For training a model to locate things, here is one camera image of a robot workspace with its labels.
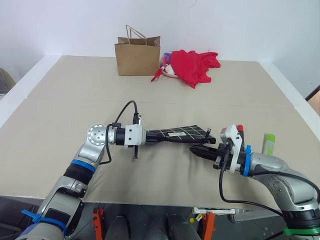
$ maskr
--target table surface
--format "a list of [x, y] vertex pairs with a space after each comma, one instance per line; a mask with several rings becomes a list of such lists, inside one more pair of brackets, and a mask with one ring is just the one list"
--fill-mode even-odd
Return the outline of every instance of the table surface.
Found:
[[[148, 129], [199, 125], [219, 133], [244, 125], [245, 143], [261, 152], [264, 133], [276, 136], [274, 155], [320, 185], [320, 142], [290, 101], [257, 62], [221, 61], [210, 69], [211, 83], [189, 87], [161, 76], [118, 76], [112, 57], [63, 56], [0, 128], [0, 195], [44, 198], [63, 175], [88, 128], [115, 120], [135, 100]], [[133, 108], [121, 117], [130, 124]], [[188, 145], [162, 142], [132, 149], [110, 147], [112, 163], [101, 165], [84, 198], [87, 202], [251, 208], [220, 199], [219, 171], [194, 156]], [[229, 199], [276, 208], [259, 182], [224, 175]]]

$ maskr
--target white wall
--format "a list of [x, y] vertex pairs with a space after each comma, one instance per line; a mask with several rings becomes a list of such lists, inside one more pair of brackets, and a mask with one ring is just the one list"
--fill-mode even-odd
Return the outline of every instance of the white wall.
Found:
[[19, 80], [45, 54], [114, 56], [125, 24], [162, 52], [274, 62], [303, 96], [320, 82], [319, 0], [1, 0], [0, 67]]

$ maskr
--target green marker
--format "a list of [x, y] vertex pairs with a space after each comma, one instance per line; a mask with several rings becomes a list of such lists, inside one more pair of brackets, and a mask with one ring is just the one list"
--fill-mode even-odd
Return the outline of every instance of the green marker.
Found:
[[275, 148], [275, 141], [276, 141], [276, 136], [274, 134], [266, 133], [264, 135], [262, 153], [266, 155], [273, 155], [274, 148]]

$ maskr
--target paper bag handle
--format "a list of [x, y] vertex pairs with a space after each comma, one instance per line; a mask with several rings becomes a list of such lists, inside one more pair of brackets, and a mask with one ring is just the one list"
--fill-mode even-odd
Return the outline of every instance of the paper bag handle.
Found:
[[137, 35], [139, 38], [141, 39], [145, 39], [145, 45], [147, 45], [147, 38], [145, 36], [143, 36], [140, 32], [138, 32], [137, 30], [135, 30], [133, 27], [129, 26], [129, 25], [125, 25], [125, 29], [126, 29], [126, 36], [128, 37], [128, 43], [130, 44], [130, 39], [132, 37], [132, 32]]

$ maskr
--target black cable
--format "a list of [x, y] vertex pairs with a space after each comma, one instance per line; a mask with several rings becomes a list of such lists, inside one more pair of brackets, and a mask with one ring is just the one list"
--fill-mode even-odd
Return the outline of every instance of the black cable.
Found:
[[309, 184], [310, 186], [312, 186], [315, 189], [316, 194], [317, 194], [317, 202], [320, 204], [320, 189], [312, 181], [310, 181], [302, 176], [297, 176], [294, 174], [281, 172], [281, 171], [261, 171], [258, 173], [254, 173], [253, 176], [259, 176], [259, 175], [265, 175], [265, 174], [275, 174], [275, 175], [281, 175], [281, 176], [290, 177], [290, 178], [294, 178], [294, 179], [299, 179], [299, 180]]
[[223, 165], [222, 165], [222, 168], [221, 168], [221, 171], [220, 171], [220, 175], [219, 175], [219, 193], [220, 193], [220, 197], [223, 201], [225, 201], [226, 203], [230, 203], [230, 204], [249, 204], [249, 205], [254, 205], [254, 206], [257, 206], [257, 207], [260, 207], [260, 208], [264, 208], [264, 209], [267, 209], [271, 212], [274, 212], [275, 214], [278, 214], [279, 216], [283, 216], [283, 214], [271, 207], [268, 207], [266, 205], [262, 205], [262, 204], [259, 204], [259, 203], [256, 203], [256, 202], [253, 202], [253, 201], [245, 201], [245, 200], [228, 200], [225, 198], [224, 196], [224, 192], [223, 192], [223, 177], [224, 177], [224, 172], [227, 168], [227, 162], [228, 162], [228, 155], [229, 155], [229, 150], [226, 152], [225, 154], [225, 157], [224, 157], [224, 162], [223, 162]]
[[284, 232], [283, 232], [283, 231], [280, 231], [280, 232], [278, 232], [278, 233], [276, 233], [276, 234], [273, 234], [272, 236], [270, 236], [270, 237], [266, 238], [265, 240], [271, 240], [271, 239], [274, 239], [274, 238], [276, 238], [276, 237], [281, 236], [282, 234], [284, 234]]
[[109, 133], [109, 128], [112, 126], [112, 124], [108, 124], [106, 126], [106, 130], [105, 130], [105, 149], [106, 149], [106, 153], [108, 154], [108, 158], [109, 158], [109, 161], [103, 161], [103, 162], [100, 162], [99, 164], [102, 165], [102, 164], [109, 164], [111, 163], [112, 159], [111, 159], [111, 154], [110, 154], [110, 150], [109, 150], [109, 142], [108, 142], [108, 133]]
[[138, 113], [138, 107], [137, 104], [134, 100], [128, 101], [127, 104], [122, 108], [121, 112], [119, 113], [118, 117], [116, 118], [116, 120], [114, 121], [115, 123], [118, 122], [119, 118], [121, 117], [121, 115], [124, 113], [124, 111], [126, 110], [126, 108], [129, 106], [129, 104], [133, 104], [134, 105], [134, 113], [137, 114]]

